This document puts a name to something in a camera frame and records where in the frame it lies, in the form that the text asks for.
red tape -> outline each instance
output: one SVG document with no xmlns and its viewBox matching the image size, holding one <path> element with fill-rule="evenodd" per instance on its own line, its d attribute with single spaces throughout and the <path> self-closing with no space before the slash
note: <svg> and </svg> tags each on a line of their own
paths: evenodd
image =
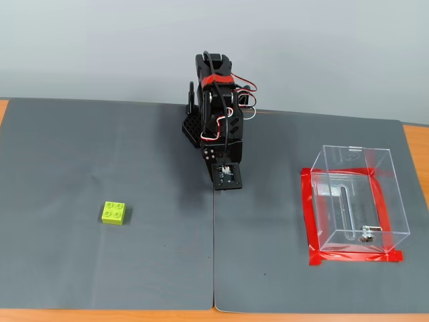
<svg viewBox="0 0 429 322">
<path fill-rule="evenodd" d="M 379 215 L 380 226 L 384 231 L 390 231 L 389 214 L 381 192 L 381 187 L 372 175 L 370 169 L 356 168 L 346 170 L 330 171 L 330 173 L 354 173 L 369 175 L 369 182 L 373 189 L 375 206 Z M 311 172 L 309 168 L 303 168 L 301 172 L 301 190 L 302 190 L 302 206 L 304 209 L 304 220 L 306 223 L 308 253 L 310 255 L 310 265 L 320 265 L 323 260 L 342 260 L 348 262 L 402 262 L 404 257 L 400 250 L 393 248 L 388 253 L 368 253 L 368 252 L 323 252 L 320 251 L 319 240 L 317 236 L 316 219 L 314 217 L 313 201 L 312 201 L 312 185 Z M 386 234 L 383 236 L 383 244 L 390 248 L 393 238 Z"/>
</svg>

black cable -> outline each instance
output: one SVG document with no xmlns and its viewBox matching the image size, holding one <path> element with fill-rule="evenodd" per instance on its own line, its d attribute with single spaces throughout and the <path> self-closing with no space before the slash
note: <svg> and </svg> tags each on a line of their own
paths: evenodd
<svg viewBox="0 0 429 322">
<path fill-rule="evenodd" d="M 212 72 L 212 74 L 215 74 L 215 68 L 213 67 L 213 61 L 212 61 L 212 58 L 210 57 L 210 54 L 206 50 L 202 54 L 207 55 L 208 63 L 210 64 L 211 72 Z M 223 165 L 225 165 L 225 162 L 227 161 L 227 146 L 228 146 L 228 123 L 229 123 L 229 121 L 228 121 L 228 109 L 227 109 L 227 103 L 225 102 L 223 95 L 221 95 L 221 89 L 217 85 L 216 80 L 213 80 L 213 85 L 216 89 L 217 94 L 221 98 L 221 101 L 223 104 L 223 111 L 225 113 L 225 149 L 223 152 Z"/>
</svg>

wooden table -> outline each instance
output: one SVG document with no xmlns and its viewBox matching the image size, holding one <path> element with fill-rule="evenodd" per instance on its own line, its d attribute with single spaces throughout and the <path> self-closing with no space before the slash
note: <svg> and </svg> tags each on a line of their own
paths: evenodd
<svg viewBox="0 0 429 322">
<path fill-rule="evenodd" d="M 8 101 L 0 101 L 0 123 Z M 429 204 L 429 127 L 404 125 L 420 184 Z M 208 311 L 99 311 L 0 309 L 0 322 L 6 321 L 429 321 L 429 314 L 344 315 L 344 314 L 242 314 Z"/>
</svg>

white wall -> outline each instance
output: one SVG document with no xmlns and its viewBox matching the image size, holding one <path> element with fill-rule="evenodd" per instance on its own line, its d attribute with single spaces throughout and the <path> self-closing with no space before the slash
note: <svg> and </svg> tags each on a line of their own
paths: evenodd
<svg viewBox="0 0 429 322">
<path fill-rule="evenodd" d="M 260 109 L 429 123 L 427 0 L 0 0 L 0 97 L 185 103 L 203 50 Z"/>
</svg>

lego brick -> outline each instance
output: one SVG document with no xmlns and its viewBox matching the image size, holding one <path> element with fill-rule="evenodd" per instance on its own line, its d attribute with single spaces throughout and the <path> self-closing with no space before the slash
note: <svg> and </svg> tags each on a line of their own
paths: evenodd
<svg viewBox="0 0 429 322">
<path fill-rule="evenodd" d="M 125 217 L 125 203 L 106 201 L 101 221 L 111 225 L 122 225 Z"/>
</svg>

